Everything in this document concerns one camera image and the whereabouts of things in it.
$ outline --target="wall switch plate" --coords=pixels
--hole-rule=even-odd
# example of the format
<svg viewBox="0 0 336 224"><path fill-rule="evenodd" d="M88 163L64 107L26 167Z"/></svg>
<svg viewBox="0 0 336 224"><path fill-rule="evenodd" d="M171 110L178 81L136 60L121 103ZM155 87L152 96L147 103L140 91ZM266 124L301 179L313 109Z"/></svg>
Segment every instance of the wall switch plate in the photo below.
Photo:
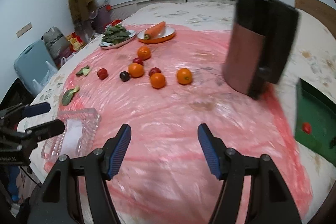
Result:
<svg viewBox="0 0 336 224"><path fill-rule="evenodd" d="M25 32L28 32L32 28L32 23L28 23L26 26L24 26L21 30L19 30L16 35L19 38L21 35L23 35Z"/></svg>

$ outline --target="orange fruit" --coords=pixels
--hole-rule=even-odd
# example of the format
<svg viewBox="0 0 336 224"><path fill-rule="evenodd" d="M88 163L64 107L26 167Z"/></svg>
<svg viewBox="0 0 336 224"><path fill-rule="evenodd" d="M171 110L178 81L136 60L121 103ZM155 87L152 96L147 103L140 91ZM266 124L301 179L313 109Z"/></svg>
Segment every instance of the orange fruit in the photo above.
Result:
<svg viewBox="0 0 336 224"><path fill-rule="evenodd" d="M128 73L133 78L138 78L144 75L145 71L143 70L143 66L138 63L132 63L128 66Z"/></svg>
<svg viewBox="0 0 336 224"><path fill-rule="evenodd" d="M142 46L138 49L138 57L140 57L142 60L147 60L151 58L151 50L149 47Z"/></svg>
<svg viewBox="0 0 336 224"><path fill-rule="evenodd" d="M151 76L151 84L155 89L163 88L166 85L166 78L162 73L155 73Z"/></svg>
<svg viewBox="0 0 336 224"><path fill-rule="evenodd" d="M186 68L179 69L176 74L177 81L182 85L190 84L193 81L193 75Z"/></svg>

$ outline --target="bolt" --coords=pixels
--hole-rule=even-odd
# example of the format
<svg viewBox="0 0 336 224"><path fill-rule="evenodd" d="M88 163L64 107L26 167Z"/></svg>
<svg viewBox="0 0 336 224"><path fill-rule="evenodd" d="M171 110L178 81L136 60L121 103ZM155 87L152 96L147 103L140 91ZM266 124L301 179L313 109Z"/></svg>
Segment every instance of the bolt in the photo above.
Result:
<svg viewBox="0 0 336 224"><path fill-rule="evenodd" d="M61 156L58 157L58 160L59 161L65 161L67 158L68 158L67 155L61 155Z"/></svg>
<svg viewBox="0 0 336 224"><path fill-rule="evenodd" d="M93 153L94 153L95 155L100 155L101 153L103 153L103 150L102 150L101 148L96 148L96 149L93 151Z"/></svg>
<svg viewBox="0 0 336 224"><path fill-rule="evenodd" d="M228 153L228 155L234 155L236 153L236 151L233 148L228 148L226 150L226 153Z"/></svg>
<svg viewBox="0 0 336 224"><path fill-rule="evenodd" d="M264 161L269 161L271 159L271 157L265 154L265 155L261 156L261 159L264 160Z"/></svg>

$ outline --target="table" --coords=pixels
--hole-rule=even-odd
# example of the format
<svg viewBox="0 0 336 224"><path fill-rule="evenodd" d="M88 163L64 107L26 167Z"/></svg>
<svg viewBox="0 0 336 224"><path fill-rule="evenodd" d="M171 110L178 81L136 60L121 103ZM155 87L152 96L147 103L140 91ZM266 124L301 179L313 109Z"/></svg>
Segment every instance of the table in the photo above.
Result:
<svg viewBox="0 0 336 224"><path fill-rule="evenodd" d="M292 131L295 129L296 83L299 77L318 88L336 103L336 41L317 19L304 11L299 11L300 23L295 45L283 76L276 86L276 95ZM123 25L153 24L164 20L167 24L183 25L193 30L229 31L233 15L233 5L217 2L152 4L124 20ZM49 102L51 111L39 117L22 120L18 126L19 131L56 118L59 97L66 78L81 60L98 47L101 38L102 35L90 42L52 77L49 84L33 101L33 104ZM30 157L31 168L41 182L47 176L43 170L45 160L41 158L42 146L43 143L39 143L38 148L32 152ZM303 145L298 143L298 147L301 163L307 170L313 191L312 203L303 220L304 223L307 223L321 206L334 184L336 168ZM123 219L126 223L134 222L125 215L123 215Z"/></svg>

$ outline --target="carrot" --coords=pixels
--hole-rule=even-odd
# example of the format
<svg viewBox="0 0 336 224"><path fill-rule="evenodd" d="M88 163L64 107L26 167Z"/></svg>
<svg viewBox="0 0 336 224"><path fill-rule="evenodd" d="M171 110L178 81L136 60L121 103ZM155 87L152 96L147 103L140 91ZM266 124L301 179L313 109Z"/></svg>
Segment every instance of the carrot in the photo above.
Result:
<svg viewBox="0 0 336 224"><path fill-rule="evenodd" d="M154 39L162 32L163 28L166 26L166 22L162 21L159 24L145 30L144 39Z"/></svg>

